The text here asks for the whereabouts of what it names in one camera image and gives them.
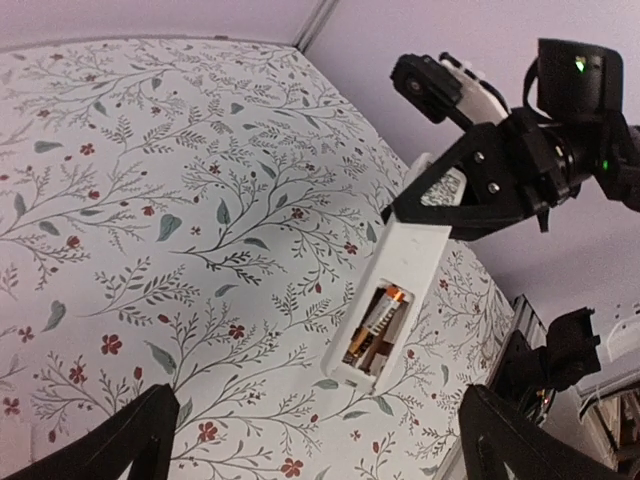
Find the battery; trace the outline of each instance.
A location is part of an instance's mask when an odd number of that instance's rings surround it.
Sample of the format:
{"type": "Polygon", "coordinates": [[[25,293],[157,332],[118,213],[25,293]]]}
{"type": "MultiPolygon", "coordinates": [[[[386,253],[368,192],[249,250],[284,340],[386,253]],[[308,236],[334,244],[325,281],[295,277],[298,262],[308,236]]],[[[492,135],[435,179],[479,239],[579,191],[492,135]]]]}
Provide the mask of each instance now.
{"type": "Polygon", "coordinates": [[[365,319],[351,340],[348,353],[359,358],[369,348],[373,340],[382,333],[393,315],[398,311],[405,293],[395,285],[387,288],[384,295],[365,319]]]}

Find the floral wallpaper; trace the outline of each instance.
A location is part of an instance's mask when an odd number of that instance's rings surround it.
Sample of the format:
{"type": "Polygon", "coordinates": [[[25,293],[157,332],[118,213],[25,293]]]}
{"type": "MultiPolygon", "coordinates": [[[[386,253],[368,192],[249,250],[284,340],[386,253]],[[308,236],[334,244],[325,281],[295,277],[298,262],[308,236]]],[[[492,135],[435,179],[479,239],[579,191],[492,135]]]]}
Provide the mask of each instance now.
{"type": "Polygon", "coordinates": [[[131,39],[1,58],[0,414],[32,423],[36,458],[168,383],[171,478],[435,473],[512,312],[451,242],[389,388],[323,377],[406,167],[304,57],[131,39]]]}

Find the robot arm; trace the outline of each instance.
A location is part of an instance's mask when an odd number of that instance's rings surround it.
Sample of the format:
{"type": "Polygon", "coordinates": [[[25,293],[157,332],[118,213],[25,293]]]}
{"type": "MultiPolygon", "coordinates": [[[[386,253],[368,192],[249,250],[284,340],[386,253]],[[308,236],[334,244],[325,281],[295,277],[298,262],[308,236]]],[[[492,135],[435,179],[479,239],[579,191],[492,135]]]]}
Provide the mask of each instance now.
{"type": "MultiPolygon", "coordinates": [[[[386,228],[374,258],[322,360],[327,376],[371,395],[384,391],[449,238],[475,240],[533,216],[546,232],[550,210],[577,197],[591,176],[608,199],[640,211],[640,153],[621,113],[617,52],[540,40],[525,106],[511,111],[448,54],[439,62],[404,55],[392,79],[432,122],[450,118],[465,133],[433,164],[421,157],[416,178],[382,213],[386,228]],[[528,105],[536,78],[538,107],[550,117],[528,105]]],[[[468,389],[459,418],[470,479],[508,478],[504,461],[525,480],[575,478],[580,469],[591,478],[619,478],[521,415],[532,389],[563,390],[600,370],[591,314],[583,308],[562,316],[546,347],[508,357],[514,342],[526,344],[515,332],[490,389],[468,389]]]]}

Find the lavender wall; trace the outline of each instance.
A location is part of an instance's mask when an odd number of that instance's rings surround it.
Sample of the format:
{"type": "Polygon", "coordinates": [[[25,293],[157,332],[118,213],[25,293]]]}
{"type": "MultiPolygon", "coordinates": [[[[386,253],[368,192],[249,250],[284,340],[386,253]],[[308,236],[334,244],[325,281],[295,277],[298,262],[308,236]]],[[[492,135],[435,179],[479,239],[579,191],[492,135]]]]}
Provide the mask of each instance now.
{"type": "Polygon", "coordinates": [[[0,0],[0,48],[126,35],[291,43],[317,0],[0,0]]]}
{"type": "MultiPolygon", "coordinates": [[[[308,56],[410,163],[441,153],[460,131],[430,124],[393,91],[399,55],[447,50],[520,105],[538,37],[606,45],[624,58],[625,114],[640,123],[639,25],[640,2],[630,0],[343,0],[308,56]]],[[[473,247],[507,294],[526,293],[546,321],[590,305],[606,333],[615,304],[640,300],[640,214],[606,202],[592,182],[552,213],[550,234],[530,221],[473,247]]],[[[614,370],[638,364],[640,354],[614,370]]]]}

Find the red flower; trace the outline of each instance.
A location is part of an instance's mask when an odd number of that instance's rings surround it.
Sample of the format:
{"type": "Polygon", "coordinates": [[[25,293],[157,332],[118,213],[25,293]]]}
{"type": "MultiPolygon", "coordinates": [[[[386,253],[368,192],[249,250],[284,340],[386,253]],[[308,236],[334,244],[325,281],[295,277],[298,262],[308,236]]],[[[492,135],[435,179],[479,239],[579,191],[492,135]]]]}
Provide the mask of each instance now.
{"type": "Polygon", "coordinates": [[[300,460],[293,461],[292,458],[287,458],[284,461],[284,465],[280,467],[280,471],[284,473],[284,476],[287,478],[291,477],[299,477],[300,469],[304,466],[300,460]]]}
{"type": "Polygon", "coordinates": [[[234,340],[238,340],[239,338],[244,337],[244,326],[243,325],[231,325],[229,327],[229,335],[233,337],[234,340]]]}
{"type": "Polygon", "coordinates": [[[201,423],[198,425],[200,434],[198,440],[201,442],[210,442],[216,439],[216,433],[218,433],[218,427],[213,426],[213,422],[201,423]]]}
{"type": "Polygon", "coordinates": [[[350,255],[355,255],[356,253],[358,253],[358,247],[353,245],[350,242],[345,243],[344,245],[344,249],[347,251],[348,254],[350,255]]]}
{"type": "Polygon", "coordinates": [[[9,397],[4,397],[4,401],[2,402],[4,404],[5,408],[4,409],[4,414],[9,416],[11,414],[13,415],[19,415],[20,414],[20,409],[18,408],[20,406],[20,400],[17,398],[14,398],[13,400],[11,400],[9,397]]]}
{"type": "Polygon", "coordinates": [[[71,235],[67,238],[67,247],[69,248],[78,248],[80,246],[80,239],[75,235],[71,235]]]}
{"type": "Polygon", "coordinates": [[[74,384],[84,383],[87,381],[87,377],[84,376],[84,366],[77,365],[75,367],[71,367],[69,369],[71,372],[69,374],[69,380],[71,380],[74,384]]]}
{"type": "Polygon", "coordinates": [[[108,353],[117,355],[118,350],[122,347],[122,342],[118,339],[117,335],[104,335],[102,337],[102,341],[104,342],[104,345],[100,347],[100,350],[103,355],[107,355],[108,353]]]}
{"type": "Polygon", "coordinates": [[[91,155],[92,153],[96,153],[96,149],[93,148],[93,143],[87,143],[80,147],[80,153],[84,155],[91,155]]]}
{"type": "Polygon", "coordinates": [[[29,340],[33,340],[33,331],[31,327],[21,328],[18,330],[18,335],[22,337],[22,343],[27,343],[29,340]]]}

